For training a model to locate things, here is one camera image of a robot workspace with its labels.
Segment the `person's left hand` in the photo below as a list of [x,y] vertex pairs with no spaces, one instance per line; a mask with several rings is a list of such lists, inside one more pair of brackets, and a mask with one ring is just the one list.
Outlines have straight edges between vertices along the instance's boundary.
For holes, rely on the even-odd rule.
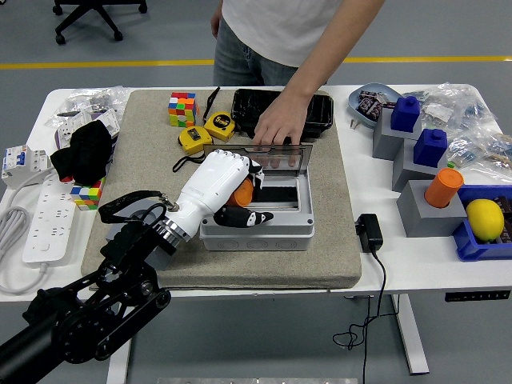
[[261,147],[280,146],[290,140],[292,146],[299,146],[312,96],[291,90],[281,92],[259,117],[253,144]]

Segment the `person's right hand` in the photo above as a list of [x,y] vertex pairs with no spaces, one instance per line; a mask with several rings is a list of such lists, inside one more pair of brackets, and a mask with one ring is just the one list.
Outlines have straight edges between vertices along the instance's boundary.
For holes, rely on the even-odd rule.
[[222,3],[220,3],[210,19],[210,29],[214,38],[218,37],[218,32],[222,20]]

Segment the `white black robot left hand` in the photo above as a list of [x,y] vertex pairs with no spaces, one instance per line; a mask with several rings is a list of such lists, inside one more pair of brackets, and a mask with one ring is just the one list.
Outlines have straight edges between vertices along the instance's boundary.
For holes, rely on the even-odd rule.
[[270,212],[227,204],[245,180],[260,187],[263,179],[262,166],[256,161],[226,150],[214,150],[182,188],[178,209],[166,213],[160,231],[187,242],[209,216],[218,225],[233,228],[250,228],[272,220],[274,215]]

